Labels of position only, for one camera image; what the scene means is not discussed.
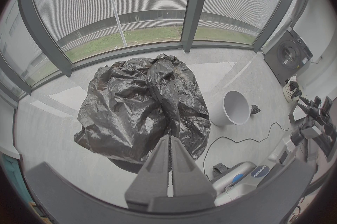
black plastic bag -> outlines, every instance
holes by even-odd
[[[194,74],[165,54],[100,67],[78,120],[82,130],[75,142],[135,164],[143,164],[164,135],[178,137],[196,160],[206,148],[211,126]]]

grass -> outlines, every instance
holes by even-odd
[[[133,31],[125,31],[124,37],[128,46],[161,41],[179,41],[181,31],[182,26],[144,28],[135,29]],[[254,42],[255,37],[231,30],[198,27],[194,39],[200,41],[226,41],[251,45]],[[120,33],[114,33],[97,38],[71,50],[65,51],[65,54],[72,62],[77,62],[84,58],[88,58],[102,52],[111,51],[123,46],[124,44]],[[29,81],[27,82],[30,84],[35,84],[54,71],[56,71],[55,65],[48,61],[35,73],[30,74]]]

glass pane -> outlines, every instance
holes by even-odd
[[[293,9],[295,7],[297,0],[292,0],[292,3],[290,4],[287,13],[285,14],[285,16],[283,17],[283,19],[281,20],[280,24],[277,26],[277,28],[275,29],[275,31],[272,33],[272,35],[269,37],[269,39],[266,41],[266,43],[263,45],[263,47],[265,47],[270,40],[272,39],[272,37],[275,36],[275,34],[280,30],[280,28],[284,25],[284,23],[287,21],[287,19],[290,17],[291,13],[293,12]]]
[[[55,72],[57,67],[42,53],[31,35],[19,13],[16,0],[10,0],[9,6],[14,3],[9,21],[5,24],[10,7],[1,17],[1,42],[0,53],[8,65],[29,85],[35,83]]]
[[[34,0],[71,61],[124,47],[111,0]],[[187,0],[115,0],[127,45],[179,41]]]
[[[194,40],[253,44],[278,0],[205,0]]]
[[[15,85],[9,78],[8,76],[5,75],[5,73],[0,70],[0,82],[6,87],[8,88],[11,92],[14,93],[15,96],[20,96],[22,93],[22,90]]]

washing machine label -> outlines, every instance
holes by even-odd
[[[251,172],[251,176],[254,178],[265,176],[269,172],[269,167],[267,165],[256,167],[254,171]]]

gray floor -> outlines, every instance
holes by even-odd
[[[241,92],[249,104],[256,104],[261,112],[251,116],[242,126],[211,126],[208,145],[220,136],[237,141],[245,138],[261,140],[270,125],[277,121],[283,128],[290,126],[290,104],[282,87],[263,60],[261,53],[239,49],[192,49],[164,51],[185,62],[194,72],[208,107],[227,91]],[[137,55],[156,57],[159,52]],[[74,134],[81,130],[78,110],[86,97],[89,81],[100,66],[112,65],[124,57],[110,60],[62,76],[33,91],[19,102],[15,122],[15,147],[23,156],[24,170],[42,161],[85,192],[119,206],[126,206],[124,192],[135,178],[106,157],[91,153],[74,142]],[[212,178],[213,165],[222,162],[233,166],[241,161],[261,162],[274,148],[284,132],[276,125],[262,143],[246,141],[235,144],[220,139],[210,149],[205,161],[206,173]],[[203,168],[204,154],[196,161]]]

